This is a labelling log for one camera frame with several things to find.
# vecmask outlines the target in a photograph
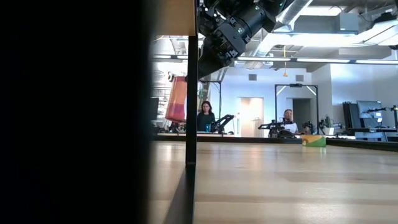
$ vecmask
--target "black metal post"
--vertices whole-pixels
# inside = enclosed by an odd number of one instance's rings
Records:
[[[394,105],[392,107],[392,109],[394,110],[394,121],[395,121],[395,124],[396,124],[396,130],[398,132],[398,106]]]
[[[314,86],[315,87],[315,93],[317,94],[317,131],[319,134],[319,104],[318,104],[318,86]]]
[[[197,5],[195,5],[195,24],[197,29]],[[197,113],[198,113],[198,31],[188,37],[187,74],[187,141],[185,165],[197,162]]]
[[[275,85],[275,122],[278,122],[278,119],[277,119],[277,117],[278,117],[278,115],[277,115],[277,112],[278,112],[278,109],[277,109],[277,107],[278,107],[278,102],[277,102],[277,95],[276,95],[276,90],[277,90],[277,87],[278,87],[279,85]]]
[[[218,100],[218,119],[221,119],[221,82],[218,82],[218,84],[220,85],[220,98]]]

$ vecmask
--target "dark foreground object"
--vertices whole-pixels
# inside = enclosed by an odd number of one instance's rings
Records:
[[[3,223],[146,223],[153,2],[3,7]]]

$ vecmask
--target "ceiling light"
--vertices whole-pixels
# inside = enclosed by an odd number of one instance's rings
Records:
[[[286,88],[287,86],[283,86],[277,93],[276,95],[279,95],[280,93],[282,93],[282,91]]]
[[[238,60],[250,62],[288,62],[290,58],[267,58],[267,57],[238,57]]]
[[[301,16],[337,16],[344,6],[308,6],[300,11]]]
[[[317,95],[317,93],[315,93],[309,86],[306,86],[308,90],[310,90],[312,92],[312,94],[314,94],[315,96]]]
[[[356,63],[398,65],[398,60],[357,60]]]
[[[348,63],[348,59],[298,58],[298,62]]]
[[[170,59],[170,58],[172,58],[171,57],[171,55],[154,55],[154,58],[157,58],[157,59]]]

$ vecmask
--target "dark top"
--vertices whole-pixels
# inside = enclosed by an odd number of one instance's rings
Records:
[[[198,114],[198,131],[206,131],[206,124],[216,121],[214,114]]]

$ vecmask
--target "dark hair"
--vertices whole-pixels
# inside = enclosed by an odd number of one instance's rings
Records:
[[[287,110],[285,110],[285,112],[284,112],[284,116],[285,116],[286,112],[288,112],[288,111],[290,111],[290,112],[293,113],[292,109],[287,109]]]
[[[204,104],[207,104],[207,105],[209,105],[209,107],[210,107],[210,110],[209,110],[209,114],[213,114],[213,112],[211,111],[211,109],[213,109],[212,107],[211,107],[211,104],[210,104],[210,102],[209,101],[204,101],[202,104],[201,104],[201,106],[200,106],[200,113],[202,113],[202,114],[204,114],[205,112],[203,112],[203,105]]]

